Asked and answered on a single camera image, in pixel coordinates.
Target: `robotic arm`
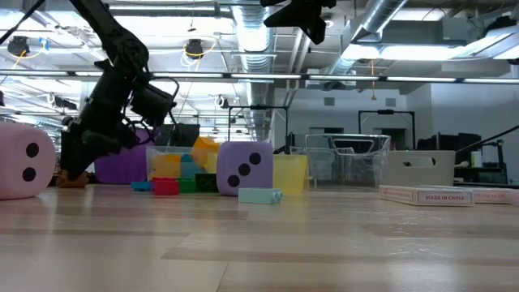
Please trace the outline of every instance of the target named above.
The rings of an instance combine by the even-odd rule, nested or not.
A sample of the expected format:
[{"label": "robotic arm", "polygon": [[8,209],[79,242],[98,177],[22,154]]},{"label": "robotic arm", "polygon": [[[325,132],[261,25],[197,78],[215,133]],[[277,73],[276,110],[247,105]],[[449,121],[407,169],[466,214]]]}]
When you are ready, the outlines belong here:
[{"label": "robotic arm", "polygon": [[78,118],[64,118],[62,168],[79,177],[99,157],[139,144],[135,124],[122,113],[131,110],[151,127],[159,127],[176,106],[174,95],[152,86],[148,49],[123,28],[100,0],[70,0],[100,37],[109,60],[95,62],[103,74]]}]

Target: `air duct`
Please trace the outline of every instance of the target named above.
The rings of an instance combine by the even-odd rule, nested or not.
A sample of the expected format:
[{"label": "air duct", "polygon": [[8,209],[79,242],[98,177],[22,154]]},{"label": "air duct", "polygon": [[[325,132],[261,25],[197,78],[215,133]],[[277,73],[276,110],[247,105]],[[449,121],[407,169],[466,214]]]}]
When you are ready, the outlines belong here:
[{"label": "air duct", "polygon": [[[268,17],[269,8],[261,6],[233,6],[232,12],[236,20],[236,37],[238,47],[243,52],[261,53],[271,47],[272,29],[263,25]],[[242,69],[247,73],[272,72],[272,59],[269,56],[247,55],[241,57]],[[247,101],[249,105],[265,105],[271,84],[247,83]],[[251,111],[251,121],[254,125],[257,140],[266,139],[268,133],[264,130],[264,116]]]},{"label": "air duct", "polygon": [[[352,19],[342,33],[342,44],[345,46],[341,56],[331,65],[327,74],[345,75],[355,64],[357,59],[347,58],[344,54],[352,41],[367,37],[371,34],[380,34],[389,21],[405,5],[407,0],[370,0],[366,5],[366,11],[357,19]],[[332,83],[326,83],[325,89],[329,90]]]}]

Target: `purple object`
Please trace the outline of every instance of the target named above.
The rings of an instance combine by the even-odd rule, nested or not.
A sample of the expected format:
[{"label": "purple object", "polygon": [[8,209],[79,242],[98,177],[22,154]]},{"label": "purple object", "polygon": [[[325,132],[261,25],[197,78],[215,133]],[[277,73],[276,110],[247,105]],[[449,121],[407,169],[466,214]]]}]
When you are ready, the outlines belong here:
[{"label": "purple object", "polygon": [[[144,130],[137,131],[141,141],[148,138]],[[96,177],[102,183],[131,184],[133,182],[145,182],[147,180],[146,170],[146,147],[153,146],[153,142],[136,146],[130,150],[123,149],[118,155],[102,157],[95,163]]]},{"label": "purple object", "polygon": [[238,195],[242,187],[272,188],[274,156],[265,142],[225,142],[217,161],[217,185],[222,195]]}]

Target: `purple foam die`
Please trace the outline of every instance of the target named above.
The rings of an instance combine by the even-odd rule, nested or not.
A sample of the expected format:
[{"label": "purple foam die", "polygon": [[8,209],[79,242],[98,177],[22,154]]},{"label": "purple foam die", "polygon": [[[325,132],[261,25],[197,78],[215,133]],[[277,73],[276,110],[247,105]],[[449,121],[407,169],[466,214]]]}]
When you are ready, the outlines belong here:
[{"label": "purple foam die", "polygon": [[217,160],[217,185],[222,195],[238,195],[242,187],[272,188],[274,156],[265,142],[225,142]]}]

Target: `brown object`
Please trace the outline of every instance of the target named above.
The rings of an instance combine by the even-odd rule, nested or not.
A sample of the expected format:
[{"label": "brown object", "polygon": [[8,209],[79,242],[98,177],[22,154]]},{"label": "brown object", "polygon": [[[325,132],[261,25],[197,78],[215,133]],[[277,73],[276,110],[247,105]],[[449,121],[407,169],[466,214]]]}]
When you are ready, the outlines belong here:
[{"label": "brown object", "polygon": [[88,183],[87,173],[84,172],[81,174],[76,180],[71,181],[68,179],[68,175],[66,170],[62,170],[58,176],[58,181],[56,182],[56,185],[60,188],[71,188],[71,187],[77,187],[82,188],[86,186]]}]

